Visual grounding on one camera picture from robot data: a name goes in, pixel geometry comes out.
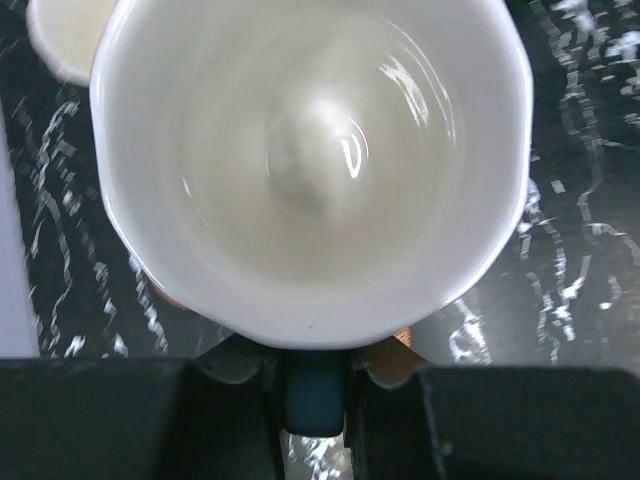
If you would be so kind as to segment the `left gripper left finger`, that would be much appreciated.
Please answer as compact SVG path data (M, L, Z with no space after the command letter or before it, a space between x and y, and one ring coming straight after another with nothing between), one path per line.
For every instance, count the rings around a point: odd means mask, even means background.
M5 479L281 479L277 360L231 336L194 358L5 359Z

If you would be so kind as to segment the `white cup dark body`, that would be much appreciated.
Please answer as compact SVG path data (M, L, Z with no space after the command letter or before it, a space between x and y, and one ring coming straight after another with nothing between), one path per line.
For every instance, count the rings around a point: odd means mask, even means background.
M59 80L87 87L99 41L116 0L32 0L26 7L30 43Z

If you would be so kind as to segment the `light blue cup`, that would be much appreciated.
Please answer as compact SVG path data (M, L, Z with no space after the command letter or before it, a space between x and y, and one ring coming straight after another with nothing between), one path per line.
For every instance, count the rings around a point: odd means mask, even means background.
M527 196L502 1L121 1L90 104L121 240L171 299L286 351L298 435L342 430L343 352L468 291Z

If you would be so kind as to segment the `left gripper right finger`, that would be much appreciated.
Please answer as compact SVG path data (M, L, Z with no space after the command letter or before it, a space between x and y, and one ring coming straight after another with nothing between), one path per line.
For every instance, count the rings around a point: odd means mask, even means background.
M347 359L358 479L635 479L639 380L611 368Z

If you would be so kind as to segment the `light brown wooden coaster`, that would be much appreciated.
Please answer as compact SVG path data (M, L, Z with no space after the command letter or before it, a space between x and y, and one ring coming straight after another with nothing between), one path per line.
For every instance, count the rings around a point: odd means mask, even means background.
M164 359L145 363L149 372L163 374L180 384L211 381L231 390L259 381L272 396L286 403L325 400L341 402L362 370L378 384L394 387L427 365L405 343L403 331L355 350L286 350L267 347L238 334L194 359Z

